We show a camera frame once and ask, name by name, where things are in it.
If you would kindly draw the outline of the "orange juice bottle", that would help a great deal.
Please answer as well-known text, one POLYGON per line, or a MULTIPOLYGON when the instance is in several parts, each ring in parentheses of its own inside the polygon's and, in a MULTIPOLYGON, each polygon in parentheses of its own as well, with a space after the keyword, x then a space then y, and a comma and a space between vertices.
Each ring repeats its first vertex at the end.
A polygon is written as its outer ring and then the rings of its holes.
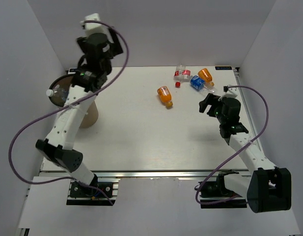
POLYGON ((214 86, 213 77, 207 68, 201 69, 197 75, 201 79, 203 79, 206 82, 206 84, 208 84, 209 86, 212 86, 212 87, 214 86))
POLYGON ((162 86, 157 89, 158 96, 161 102, 165 105, 166 108, 171 108, 173 106, 172 96, 167 86, 162 86))

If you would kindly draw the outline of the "blue label bottle far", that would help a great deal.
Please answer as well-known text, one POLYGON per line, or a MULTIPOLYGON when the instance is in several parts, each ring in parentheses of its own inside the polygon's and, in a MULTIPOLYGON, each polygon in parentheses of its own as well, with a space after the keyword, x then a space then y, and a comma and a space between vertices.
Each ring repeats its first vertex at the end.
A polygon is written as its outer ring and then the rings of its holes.
POLYGON ((196 75, 191 77, 190 84, 202 96, 207 96, 209 93, 216 94, 217 92, 214 86, 196 75))

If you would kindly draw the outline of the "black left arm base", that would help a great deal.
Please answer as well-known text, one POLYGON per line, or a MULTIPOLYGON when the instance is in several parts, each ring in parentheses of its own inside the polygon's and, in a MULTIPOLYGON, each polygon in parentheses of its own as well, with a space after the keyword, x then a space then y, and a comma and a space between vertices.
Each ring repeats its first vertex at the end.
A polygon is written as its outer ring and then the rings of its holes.
POLYGON ((72 180, 69 185, 67 206, 112 206, 117 197, 119 179, 114 177, 99 177, 97 188, 92 189, 72 180))

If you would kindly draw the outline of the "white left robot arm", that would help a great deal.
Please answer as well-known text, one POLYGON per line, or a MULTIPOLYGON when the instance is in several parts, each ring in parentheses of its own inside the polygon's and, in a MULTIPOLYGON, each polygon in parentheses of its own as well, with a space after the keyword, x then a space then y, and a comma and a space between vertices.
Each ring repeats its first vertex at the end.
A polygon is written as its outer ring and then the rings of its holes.
POLYGON ((81 191, 87 196, 97 193, 97 176, 83 163, 83 154, 73 149, 75 136, 82 124, 96 92, 102 88, 111 73, 111 60, 123 52, 116 32, 110 35, 96 32, 77 39, 83 52, 68 90, 64 110, 56 116, 55 124, 35 147, 55 165, 81 182, 81 191))

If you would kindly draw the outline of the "crushed red label bottle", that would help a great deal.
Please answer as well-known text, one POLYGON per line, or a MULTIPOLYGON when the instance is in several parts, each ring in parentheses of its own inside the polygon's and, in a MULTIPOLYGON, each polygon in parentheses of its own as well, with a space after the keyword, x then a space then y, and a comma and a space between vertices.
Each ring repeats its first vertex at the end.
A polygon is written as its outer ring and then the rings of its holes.
POLYGON ((186 82, 191 78, 191 71, 186 69, 183 64, 176 66, 173 78, 178 81, 186 82))

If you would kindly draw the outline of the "clear bottle blue label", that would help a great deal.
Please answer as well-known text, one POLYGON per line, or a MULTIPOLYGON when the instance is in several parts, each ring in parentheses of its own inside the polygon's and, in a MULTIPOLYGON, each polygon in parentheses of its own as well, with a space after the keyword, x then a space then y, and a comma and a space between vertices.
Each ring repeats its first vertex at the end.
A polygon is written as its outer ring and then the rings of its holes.
POLYGON ((64 103, 66 101, 68 91, 60 87, 60 85, 56 85, 54 88, 46 90, 46 95, 54 103, 64 103))

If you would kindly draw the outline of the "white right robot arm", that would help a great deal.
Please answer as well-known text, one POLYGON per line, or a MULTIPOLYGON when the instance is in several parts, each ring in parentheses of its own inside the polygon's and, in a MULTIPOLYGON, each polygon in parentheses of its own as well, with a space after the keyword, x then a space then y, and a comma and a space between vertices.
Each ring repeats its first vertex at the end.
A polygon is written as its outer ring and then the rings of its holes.
POLYGON ((286 168, 277 167, 252 143, 248 130, 240 122, 240 101, 235 96, 220 97, 210 93, 199 103, 201 113, 206 109, 208 116, 219 121, 221 137, 238 153, 251 178, 233 170, 221 171, 215 181, 203 184, 201 203, 224 206, 229 197, 233 207, 238 203, 233 197, 238 195, 255 213, 289 210, 291 173, 286 168))

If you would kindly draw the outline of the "blue sticker right corner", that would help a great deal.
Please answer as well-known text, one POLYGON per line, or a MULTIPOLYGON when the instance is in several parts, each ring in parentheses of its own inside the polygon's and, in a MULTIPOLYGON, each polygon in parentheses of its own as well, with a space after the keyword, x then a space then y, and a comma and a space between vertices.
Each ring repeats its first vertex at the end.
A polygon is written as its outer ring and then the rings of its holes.
POLYGON ((215 66, 216 70, 232 70, 231 66, 215 66))

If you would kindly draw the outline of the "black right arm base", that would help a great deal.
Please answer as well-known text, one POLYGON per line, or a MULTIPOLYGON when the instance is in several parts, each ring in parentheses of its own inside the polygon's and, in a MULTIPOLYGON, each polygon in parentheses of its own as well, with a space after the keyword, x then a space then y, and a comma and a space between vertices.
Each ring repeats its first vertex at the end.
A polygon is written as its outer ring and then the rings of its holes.
MULTIPOLYGON (((226 189, 224 185, 224 177, 232 174, 238 175, 239 172, 233 170, 222 171, 218 173, 215 180, 206 182, 200 190, 200 201, 202 203, 211 203, 236 196, 235 192, 226 189)), ((238 195, 237 198, 226 202, 213 205, 200 205, 200 207, 201 209, 247 208, 247 202, 238 195)))

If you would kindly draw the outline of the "aluminium table front rail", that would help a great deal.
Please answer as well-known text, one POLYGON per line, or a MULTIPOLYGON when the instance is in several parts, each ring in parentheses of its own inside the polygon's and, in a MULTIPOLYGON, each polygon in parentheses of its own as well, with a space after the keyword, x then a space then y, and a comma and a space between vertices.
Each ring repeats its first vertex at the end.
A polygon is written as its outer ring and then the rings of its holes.
MULTIPOLYGON (((235 170, 245 177, 251 176, 246 170, 235 170)), ((97 177, 123 178, 123 177, 206 177, 211 171, 135 171, 135 172, 94 172, 97 177)), ((68 173, 63 171, 41 171, 39 177, 66 177, 68 173)))

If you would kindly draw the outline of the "brown cardboard cylinder bin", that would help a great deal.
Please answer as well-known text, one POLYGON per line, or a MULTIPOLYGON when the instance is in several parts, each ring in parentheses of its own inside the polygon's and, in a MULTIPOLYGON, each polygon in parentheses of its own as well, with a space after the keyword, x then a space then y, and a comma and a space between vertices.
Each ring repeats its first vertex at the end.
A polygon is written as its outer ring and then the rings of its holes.
MULTIPOLYGON (((56 85, 60 85, 63 89, 67 90, 69 92, 69 87, 71 84, 71 80, 73 79, 73 74, 66 74, 59 78, 57 78, 49 87, 49 89, 53 89, 56 85)), ((55 106, 58 108, 61 108, 64 106, 65 103, 54 103, 55 106)), ((90 107, 87 110, 86 115, 84 116, 80 128, 89 128, 91 127, 98 119, 99 113, 96 106, 95 101, 93 101, 90 105, 90 107)))

